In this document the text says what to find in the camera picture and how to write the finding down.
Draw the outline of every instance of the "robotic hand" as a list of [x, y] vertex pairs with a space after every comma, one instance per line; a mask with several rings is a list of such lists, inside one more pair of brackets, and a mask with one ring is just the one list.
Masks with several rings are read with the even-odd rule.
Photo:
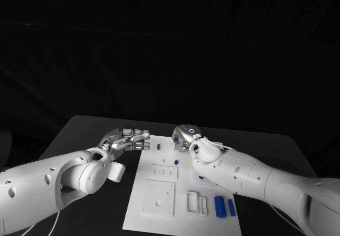
[[294, 175], [226, 146], [229, 150], [220, 150], [194, 125], [177, 126], [171, 139], [180, 152], [189, 150], [197, 175], [233, 194], [275, 206], [305, 235], [340, 235], [340, 179]]
[[106, 178], [119, 182], [125, 167], [115, 160], [124, 150], [148, 150], [148, 139], [147, 130], [114, 129], [98, 147], [0, 172], [0, 236], [30, 227], [94, 194]]

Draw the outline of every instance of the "gray table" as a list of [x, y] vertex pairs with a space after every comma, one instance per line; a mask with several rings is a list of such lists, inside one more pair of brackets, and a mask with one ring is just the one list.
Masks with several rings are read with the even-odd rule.
[[[150, 130], [151, 135], [171, 136], [177, 125], [180, 124], [75, 116], [65, 125], [39, 160], [95, 147], [102, 136], [115, 128], [144, 129]], [[276, 134], [199, 128], [210, 140], [223, 142], [226, 146], [253, 156], [266, 165], [304, 177], [317, 177], [291, 137]], [[140, 152], [124, 152], [118, 159], [118, 162], [127, 167], [121, 182], [114, 183], [106, 180], [95, 194], [76, 200], [60, 211], [50, 236], [157, 235], [122, 230]], [[233, 196], [242, 236], [302, 235], [282, 220], [266, 203], [239, 195]], [[37, 223], [26, 235], [47, 236], [55, 219], [56, 214]], [[23, 232], [24, 230], [11, 235], [20, 236]]]

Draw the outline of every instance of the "dark curtain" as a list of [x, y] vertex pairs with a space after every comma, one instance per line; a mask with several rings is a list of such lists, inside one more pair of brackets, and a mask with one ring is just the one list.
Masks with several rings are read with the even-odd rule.
[[308, 158], [338, 141], [336, 1], [0, 10], [0, 119], [17, 146], [45, 147], [75, 115], [289, 135]]

